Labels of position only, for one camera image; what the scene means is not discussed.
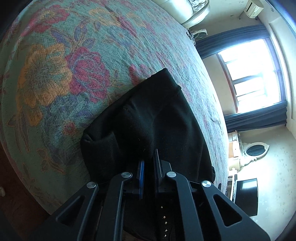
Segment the black pants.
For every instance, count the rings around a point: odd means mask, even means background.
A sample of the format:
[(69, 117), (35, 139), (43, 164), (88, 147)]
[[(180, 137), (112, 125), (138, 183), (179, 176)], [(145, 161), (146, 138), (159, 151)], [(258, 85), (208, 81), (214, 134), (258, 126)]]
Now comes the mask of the black pants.
[(107, 107), (84, 130), (80, 147), (91, 180), (99, 184), (135, 172), (140, 161), (151, 163), (154, 151), (190, 181), (215, 179), (202, 131), (167, 69)]

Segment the white dresser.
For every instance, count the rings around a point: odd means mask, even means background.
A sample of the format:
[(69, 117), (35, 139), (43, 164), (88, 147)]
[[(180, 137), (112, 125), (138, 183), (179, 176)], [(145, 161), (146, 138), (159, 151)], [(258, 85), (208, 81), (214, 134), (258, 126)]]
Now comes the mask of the white dresser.
[(242, 158), (240, 134), (237, 131), (228, 134), (229, 155), (228, 155), (228, 184), (227, 191), (230, 200), (234, 199), (234, 187), (237, 180), (237, 173), (241, 169), (240, 160)]

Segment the black flat monitor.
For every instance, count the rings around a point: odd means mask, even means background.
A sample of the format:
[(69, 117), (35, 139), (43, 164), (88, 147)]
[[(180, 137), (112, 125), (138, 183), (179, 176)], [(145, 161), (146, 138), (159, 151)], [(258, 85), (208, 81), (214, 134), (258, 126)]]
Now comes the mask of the black flat monitor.
[(237, 181), (235, 204), (248, 216), (256, 216), (258, 212), (257, 179)]

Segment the white oval vanity mirror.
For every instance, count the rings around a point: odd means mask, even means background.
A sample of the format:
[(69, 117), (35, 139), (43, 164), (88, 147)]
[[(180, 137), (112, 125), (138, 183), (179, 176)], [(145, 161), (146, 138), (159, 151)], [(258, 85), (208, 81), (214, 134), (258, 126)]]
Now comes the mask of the white oval vanity mirror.
[(264, 142), (244, 143), (241, 141), (240, 150), (240, 166), (244, 167), (253, 161), (263, 158), (269, 151), (269, 145)]

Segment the dark blue lower curtain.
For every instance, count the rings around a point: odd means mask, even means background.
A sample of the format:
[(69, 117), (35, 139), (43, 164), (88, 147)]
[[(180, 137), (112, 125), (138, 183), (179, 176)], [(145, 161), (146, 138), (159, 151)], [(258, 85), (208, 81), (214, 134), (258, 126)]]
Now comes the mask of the dark blue lower curtain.
[(225, 115), (227, 132), (250, 131), (287, 124), (287, 101), (246, 113)]

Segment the dark blue curtain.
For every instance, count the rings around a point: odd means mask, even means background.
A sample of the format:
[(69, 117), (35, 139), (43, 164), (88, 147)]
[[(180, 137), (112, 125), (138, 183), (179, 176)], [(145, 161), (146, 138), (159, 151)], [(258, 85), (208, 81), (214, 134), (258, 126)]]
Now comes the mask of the dark blue curtain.
[(250, 131), (287, 124), (287, 101), (246, 113), (225, 115), (227, 132)]
[(265, 25), (251, 25), (198, 40), (196, 49), (201, 59), (205, 59), (227, 48), (268, 37), (270, 33)]

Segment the dark blue upper curtain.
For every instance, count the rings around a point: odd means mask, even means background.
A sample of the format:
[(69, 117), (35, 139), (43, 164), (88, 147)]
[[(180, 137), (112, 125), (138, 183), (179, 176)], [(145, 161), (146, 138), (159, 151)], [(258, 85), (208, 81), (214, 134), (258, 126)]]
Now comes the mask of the dark blue upper curtain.
[(270, 33), (265, 25), (251, 25), (198, 40), (196, 49), (201, 59), (205, 59), (227, 48), (268, 37)]

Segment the white desk fan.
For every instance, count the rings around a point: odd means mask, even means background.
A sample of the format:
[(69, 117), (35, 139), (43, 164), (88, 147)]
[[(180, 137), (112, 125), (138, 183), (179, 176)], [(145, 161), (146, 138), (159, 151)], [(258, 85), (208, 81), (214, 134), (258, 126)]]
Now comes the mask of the white desk fan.
[(206, 29), (200, 29), (191, 32), (195, 41), (203, 39), (208, 36), (208, 32)]

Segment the floral green bedspread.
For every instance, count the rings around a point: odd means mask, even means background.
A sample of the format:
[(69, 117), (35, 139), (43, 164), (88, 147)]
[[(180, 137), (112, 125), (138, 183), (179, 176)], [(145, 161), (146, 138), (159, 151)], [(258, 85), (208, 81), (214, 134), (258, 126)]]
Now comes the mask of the floral green bedspread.
[(1, 41), (1, 144), (23, 185), (53, 213), (88, 180), (83, 130), (167, 68), (227, 186), (227, 130), (187, 30), (153, 1), (33, 1)]

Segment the cream tufted leather headboard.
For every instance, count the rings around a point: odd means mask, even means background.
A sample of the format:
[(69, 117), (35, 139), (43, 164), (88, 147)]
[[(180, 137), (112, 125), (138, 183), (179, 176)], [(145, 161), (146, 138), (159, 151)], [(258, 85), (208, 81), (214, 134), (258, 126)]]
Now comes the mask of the cream tufted leather headboard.
[(210, 1), (153, 1), (184, 28), (189, 29), (204, 20), (210, 12)]

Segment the bright window with frame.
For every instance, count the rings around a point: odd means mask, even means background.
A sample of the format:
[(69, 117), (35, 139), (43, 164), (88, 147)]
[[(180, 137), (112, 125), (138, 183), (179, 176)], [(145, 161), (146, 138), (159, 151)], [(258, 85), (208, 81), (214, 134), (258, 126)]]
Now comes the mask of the bright window with frame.
[(286, 100), (280, 60), (270, 37), (231, 46), (217, 55), (237, 113)]

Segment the white wall air conditioner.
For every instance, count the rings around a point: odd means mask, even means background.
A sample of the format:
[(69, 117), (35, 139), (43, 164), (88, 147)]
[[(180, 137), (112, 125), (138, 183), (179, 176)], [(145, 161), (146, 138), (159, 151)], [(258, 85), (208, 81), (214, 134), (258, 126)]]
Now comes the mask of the white wall air conditioner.
[(264, 9), (264, 6), (261, 1), (248, 0), (243, 12), (250, 19), (255, 19), (263, 9)]

